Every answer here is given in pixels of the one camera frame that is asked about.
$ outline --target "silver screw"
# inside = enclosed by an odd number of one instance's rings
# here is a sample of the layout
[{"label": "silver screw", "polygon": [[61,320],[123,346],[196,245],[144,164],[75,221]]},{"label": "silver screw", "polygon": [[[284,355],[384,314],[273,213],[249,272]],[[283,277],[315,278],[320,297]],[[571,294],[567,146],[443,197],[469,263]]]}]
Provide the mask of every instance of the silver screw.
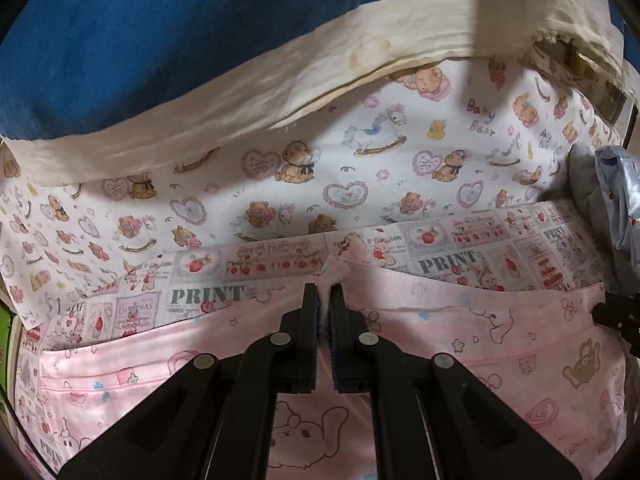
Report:
[{"label": "silver screw", "polygon": [[271,334],[270,341],[276,346],[284,346],[291,341],[291,336],[286,332],[276,332],[275,334]]},{"label": "silver screw", "polygon": [[380,338],[378,338],[377,335],[375,335],[375,334],[373,334],[371,332],[363,332],[362,334],[360,334],[358,336],[358,341],[360,341],[363,345],[373,346],[378,341],[380,341]]},{"label": "silver screw", "polygon": [[193,366],[198,368],[199,370],[206,370],[207,368],[211,368],[213,363],[216,362],[215,357],[211,354],[200,354],[193,360]]},{"label": "silver screw", "polygon": [[433,358],[433,363],[440,368],[451,368],[453,366],[453,357],[449,354],[437,354]]}]

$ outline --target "rocking horse print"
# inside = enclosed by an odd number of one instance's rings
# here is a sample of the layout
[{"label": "rocking horse print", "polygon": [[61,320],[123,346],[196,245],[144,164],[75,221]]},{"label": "rocking horse print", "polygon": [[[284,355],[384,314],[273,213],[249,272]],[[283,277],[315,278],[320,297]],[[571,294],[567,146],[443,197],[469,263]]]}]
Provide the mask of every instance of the rocking horse print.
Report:
[{"label": "rocking horse print", "polygon": [[353,148],[355,156],[379,155],[404,144],[406,136],[399,135],[396,128],[403,124],[406,124],[404,106],[395,104],[378,114],[370,128],[347,128],[342,144]]}]

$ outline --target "pink fabric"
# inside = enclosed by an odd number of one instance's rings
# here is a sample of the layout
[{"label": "pink fabric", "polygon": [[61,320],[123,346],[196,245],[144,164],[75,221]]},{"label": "pink fabric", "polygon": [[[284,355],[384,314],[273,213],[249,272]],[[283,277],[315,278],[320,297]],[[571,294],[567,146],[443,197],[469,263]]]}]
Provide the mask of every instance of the pink fabric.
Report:
[{"label": "pink fabric", "polygon": [[[321,276],[291,278],[266,302],[235,303],[71,352],[43,352],[39,389],[52,413],[56,462],[66,462],[196,352],[224,358],[275,332],[282,314],[300,307],[304,283],[313,279],[323,299],[332,283],[342,282],[348,305],[364,312],[370,330],[404,351],[455,355],[584,478],[594,478],[622,443],[622,348],[589,314],[604,300],[601,285],[494,292],[329,258]],[[374,479],[367,396],[333,391],[324,346],[318,374],[315,393],[279,398],[268,478]]]}]

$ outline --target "cream fabric border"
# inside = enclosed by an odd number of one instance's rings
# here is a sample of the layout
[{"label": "cream fabric border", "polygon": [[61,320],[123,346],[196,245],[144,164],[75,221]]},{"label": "cream fabric border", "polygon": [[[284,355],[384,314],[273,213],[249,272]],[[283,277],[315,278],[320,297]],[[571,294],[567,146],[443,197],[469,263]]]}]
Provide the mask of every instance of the cream fabric border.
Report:
[{"label": "cream fabric border", "polygon": [[397,70],[519,56],[543,38],[575,41],[606,72],[622,73],[623,38],[607,0],[385,0],[100,132],[6,143],[44,186],[135,174],[284,126]]}]

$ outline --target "light blue fabric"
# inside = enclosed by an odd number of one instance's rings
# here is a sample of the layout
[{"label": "light blue fabric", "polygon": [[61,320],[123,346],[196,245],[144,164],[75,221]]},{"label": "light blue fabric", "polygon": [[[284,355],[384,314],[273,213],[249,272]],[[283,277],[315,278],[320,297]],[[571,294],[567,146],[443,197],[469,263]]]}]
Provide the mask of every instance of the light blue fabric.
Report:
[{"label": "light blue fabric", "polygon": [[640,276],[640,158],[619,146],[596,151],[596,174],[607,208],[609,233],[615,248],[629,253]]}]

